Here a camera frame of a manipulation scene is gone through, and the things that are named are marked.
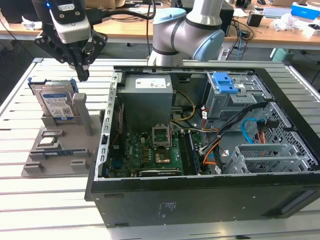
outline motherboard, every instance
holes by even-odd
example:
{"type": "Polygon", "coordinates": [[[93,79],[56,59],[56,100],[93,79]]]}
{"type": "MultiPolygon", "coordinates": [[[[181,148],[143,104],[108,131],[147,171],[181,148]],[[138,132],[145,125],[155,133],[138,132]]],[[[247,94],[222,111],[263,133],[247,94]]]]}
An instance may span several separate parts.
{"type": "Polygon", "coordinates": [[[127,132],[123,156],[111,160],[108,174],[116,178],[195,174],[200,171],[198,152],[201,146],[198,132],[162,129],[127,132]]]}

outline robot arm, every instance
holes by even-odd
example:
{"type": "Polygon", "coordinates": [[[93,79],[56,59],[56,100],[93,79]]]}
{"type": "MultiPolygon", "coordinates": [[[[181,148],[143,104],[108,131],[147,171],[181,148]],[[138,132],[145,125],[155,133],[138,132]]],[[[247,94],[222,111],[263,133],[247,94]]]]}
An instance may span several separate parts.
{"type": "Polygon", "coordinates": [[[149,66],[182,66],[182,55],[197,61],[213,59],[225,33],[220,29],[223,0],[195,0],[187,15],[180,8],[165,8],[153,19],[153,46],[149,66]]]}
{"type": "Polygon", "coordinates": [[[106,45],[108,37],[94,31],[84,0],[32,0],[42,21],[43,32],[35,44],[53,56],[60,63],[68,63],[77,73],[80,81],[89,77],[89,65],[95,61],[106,45]],[[92,38],[91,49],[88,40],[92,38]]]}

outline slotted metal table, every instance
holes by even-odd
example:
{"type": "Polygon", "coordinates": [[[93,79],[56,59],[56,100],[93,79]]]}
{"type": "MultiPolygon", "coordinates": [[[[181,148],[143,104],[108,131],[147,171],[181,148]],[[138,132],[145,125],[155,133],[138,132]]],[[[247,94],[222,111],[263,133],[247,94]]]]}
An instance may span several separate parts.
{"type": "MultiPolygon", "coordinates": [[[[90,66],[88,81],[78,83],[79,91],[87,94],[89,113],[97,115],[99,110],[105,109],[114,65],[145,66],[146,63],[145,60],[97,59],[90,66]]],[[[293,67],[268,61],[185,61],[184,64],[265,68],[320,136],[320,96],[293,67]]],[[[41,107],[27,85],[29,76],[60,79],[75,77],[76,72],[54,59],[36,58],[0,107],[1,240],[235,239],[239,235],[264,240],[320,238],[320,200],[288,219],[107,229],[95,204],[84,200],[86,177],[21,177],[28,153],[42,125],[41,107]]]]}

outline green circuit board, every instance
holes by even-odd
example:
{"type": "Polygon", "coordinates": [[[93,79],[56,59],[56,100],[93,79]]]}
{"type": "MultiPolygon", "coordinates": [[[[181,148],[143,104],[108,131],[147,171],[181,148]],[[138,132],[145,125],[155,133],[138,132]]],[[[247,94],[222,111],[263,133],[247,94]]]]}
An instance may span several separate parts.
{"type": "Polygon", "coordinates": [[[178,135],[172,133],[172,146],[169,150],[162,149],[169,153],[169,163],[156,163],[157,149],[153,148],[152,133],[128,133],[125,149],[125,168],[126,169],[177,169],[183,172],[182,160],[178,135]]]}
{"type": "MultiPolygon", "coordinates": [[[[166,139],[160,133],[155,136],[160,140],[166,139]]],[[[202,145],[199,134],[193,134],[196,149],[202,145]]],[[[152,132],[128,132],[125,139],[123,159],[113,159],[110,171],[114,177],[130,177],[131,171],[141,170],[178,170],[184,175],[183,160],[180,154],[178,133],[171,134],[171,147],[153,147],[152,132]]]]}

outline blue box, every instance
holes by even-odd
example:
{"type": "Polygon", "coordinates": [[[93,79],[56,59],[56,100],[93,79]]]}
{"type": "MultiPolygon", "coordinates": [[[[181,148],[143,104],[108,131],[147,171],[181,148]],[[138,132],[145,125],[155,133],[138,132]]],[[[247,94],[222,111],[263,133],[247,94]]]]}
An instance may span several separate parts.
{"type": "Polygon", "coordinates": [[[316,6],[307,6],[294,2],[291,5],[291,14],[294,16],[306,18],[306,19],[316,19],[320,15],[320,10],[316,6]]]}

